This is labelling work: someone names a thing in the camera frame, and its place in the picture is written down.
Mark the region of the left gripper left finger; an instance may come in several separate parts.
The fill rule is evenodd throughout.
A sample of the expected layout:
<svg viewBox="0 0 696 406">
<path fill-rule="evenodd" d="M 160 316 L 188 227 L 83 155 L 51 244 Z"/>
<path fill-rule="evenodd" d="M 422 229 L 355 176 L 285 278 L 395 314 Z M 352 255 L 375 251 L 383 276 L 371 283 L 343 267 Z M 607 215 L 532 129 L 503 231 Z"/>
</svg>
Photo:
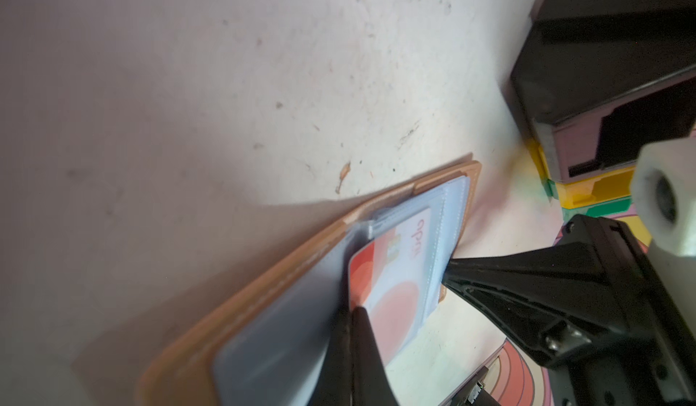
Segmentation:
<svg viewBox="0 0 696 406">
<path fill-rule="evenodd" d="M 352 404 L 351 321 L 351 315 L 347 308 L 338 311 L 324 363 L 308 406 L 349 406 Z"/>
</svg>

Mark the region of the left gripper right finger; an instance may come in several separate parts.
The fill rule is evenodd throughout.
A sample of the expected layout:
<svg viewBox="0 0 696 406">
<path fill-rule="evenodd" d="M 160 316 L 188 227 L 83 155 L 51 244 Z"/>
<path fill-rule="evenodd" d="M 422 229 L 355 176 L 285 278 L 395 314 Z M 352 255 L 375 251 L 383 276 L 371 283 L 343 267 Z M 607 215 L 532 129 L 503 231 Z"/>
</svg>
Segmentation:
<svg viewBox="0 0 696 406">
<path fill-rule="evenodd" d="M 397 406 L 365 308 L 357 307 L 351 319 L 353 405 Z"/>
</svg>

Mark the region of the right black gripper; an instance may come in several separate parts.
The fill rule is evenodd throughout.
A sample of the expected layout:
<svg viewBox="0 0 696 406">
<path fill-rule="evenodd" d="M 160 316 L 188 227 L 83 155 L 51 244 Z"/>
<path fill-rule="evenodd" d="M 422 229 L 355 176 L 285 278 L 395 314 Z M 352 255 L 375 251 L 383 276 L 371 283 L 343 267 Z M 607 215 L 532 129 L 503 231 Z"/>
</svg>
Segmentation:
<svg viewBox="0 0 696 406">
<path fill-rule="evenodd" d="M 695 338 L 627 224 L 574 216 L 551 248 L 453 258 L 442 283 L 537 364 L 558 405 L 692 405 Z"/>
</svg>

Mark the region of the tan leather card holder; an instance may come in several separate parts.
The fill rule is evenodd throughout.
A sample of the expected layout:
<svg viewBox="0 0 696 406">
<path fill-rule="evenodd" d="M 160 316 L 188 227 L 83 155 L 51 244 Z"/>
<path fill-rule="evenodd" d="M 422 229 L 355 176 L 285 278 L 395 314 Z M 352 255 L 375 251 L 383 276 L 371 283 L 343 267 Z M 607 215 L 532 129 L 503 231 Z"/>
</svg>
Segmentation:
<svg viewBox="0 0 696 406">
<path fill-rule="evenodd" d="M 137 404 L 307 404 L 336 315 L 349 302 L 351 258 L 387 228 L 428 208 L 426 288 L 409 344 L 440 302 L 444 269 L 471 213 L 480 171 L 478 161 L 445 167 L 337 219 L 157 357 L 141 377 Z"/>
</svg>

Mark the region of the white red circle card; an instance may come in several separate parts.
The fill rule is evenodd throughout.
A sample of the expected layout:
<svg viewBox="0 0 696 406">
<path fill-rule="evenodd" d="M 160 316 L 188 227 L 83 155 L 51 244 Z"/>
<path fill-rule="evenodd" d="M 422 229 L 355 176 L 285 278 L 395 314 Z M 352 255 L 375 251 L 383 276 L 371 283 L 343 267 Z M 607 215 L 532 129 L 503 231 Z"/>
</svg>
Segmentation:
<svg viewBox="0 0 696 406">
<path fill-rule="evenodd" d="M 352 309 L 364 308 L 384 364 L 411 338 L 425 293 L 431 211 L 393 225 L 360 249 L 348 265 Z"/>
</svg>

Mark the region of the green plastic bin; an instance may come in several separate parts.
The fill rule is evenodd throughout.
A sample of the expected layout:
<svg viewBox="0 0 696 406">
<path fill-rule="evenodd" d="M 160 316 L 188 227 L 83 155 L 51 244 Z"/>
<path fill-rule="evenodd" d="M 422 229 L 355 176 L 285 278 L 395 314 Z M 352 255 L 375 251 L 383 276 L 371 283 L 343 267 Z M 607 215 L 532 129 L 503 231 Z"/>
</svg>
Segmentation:
<svg viewBox="0 0 696 406">
<path fill-rule="evenodd" d="M 603 217 L 625 213 L 632 201 L 631 179 L 589 179 L 572 184 L 546 181 L 547 193 L 560 203 L 564 222 L 576 215 Z"/>
</svg>

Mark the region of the yellow plastic bin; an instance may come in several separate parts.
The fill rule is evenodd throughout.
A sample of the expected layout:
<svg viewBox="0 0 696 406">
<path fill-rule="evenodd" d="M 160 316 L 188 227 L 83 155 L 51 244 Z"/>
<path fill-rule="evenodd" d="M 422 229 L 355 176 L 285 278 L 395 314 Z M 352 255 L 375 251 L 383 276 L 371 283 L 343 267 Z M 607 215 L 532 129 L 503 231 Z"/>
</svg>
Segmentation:
<svg viewBox="0 0 696 406">
<path fill-rule="evenodd" d="M 576 215 L 622 221 L 633 232 L 641 248 L 647 250 L 652 236 L 638 217 L 630 193 L 634 167 L 565 184 L 550 179 L 546 156 L 538 142 L 528 141 L 527 149 L 539 172 L 542 187 L 549 197 L 559 201 L 565 223 Z"/>
</svg>

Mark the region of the black plastic bin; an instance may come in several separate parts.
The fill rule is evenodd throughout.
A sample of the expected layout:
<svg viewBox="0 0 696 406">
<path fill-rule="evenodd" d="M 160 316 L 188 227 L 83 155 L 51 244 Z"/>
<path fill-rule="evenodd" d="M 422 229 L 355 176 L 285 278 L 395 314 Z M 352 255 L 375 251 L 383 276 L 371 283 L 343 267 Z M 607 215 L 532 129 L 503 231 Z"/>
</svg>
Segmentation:
<svg viewBox="0 0 696 406">
<path fill-rule="evenodd" d="M 695 123 L 695 0 L 544 0 L 513 69 L 551 179 L 634 163 Z"/>
</svg>

